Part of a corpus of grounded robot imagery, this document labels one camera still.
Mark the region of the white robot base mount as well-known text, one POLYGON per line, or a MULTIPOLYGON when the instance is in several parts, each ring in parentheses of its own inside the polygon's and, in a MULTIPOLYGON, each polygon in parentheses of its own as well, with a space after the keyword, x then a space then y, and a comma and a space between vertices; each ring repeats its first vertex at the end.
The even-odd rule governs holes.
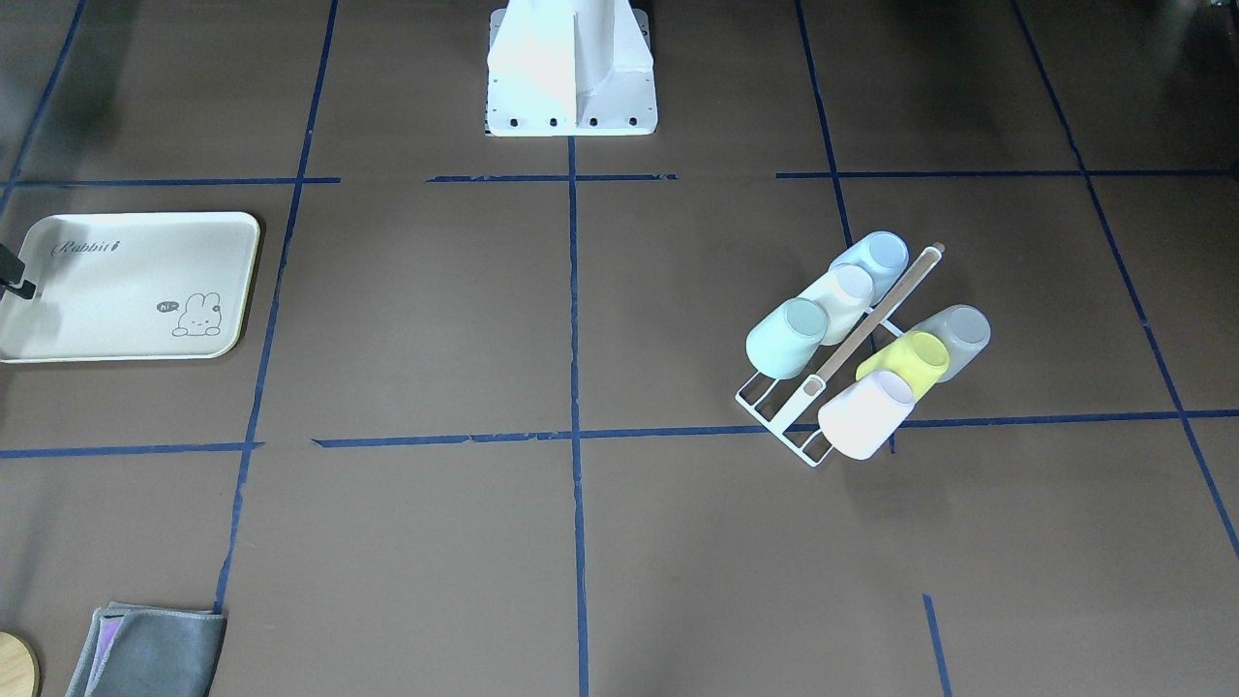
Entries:
POLYGON ((498 137, 649 136, 646 1, 509 1, 489 16, 484 128, 498 137))

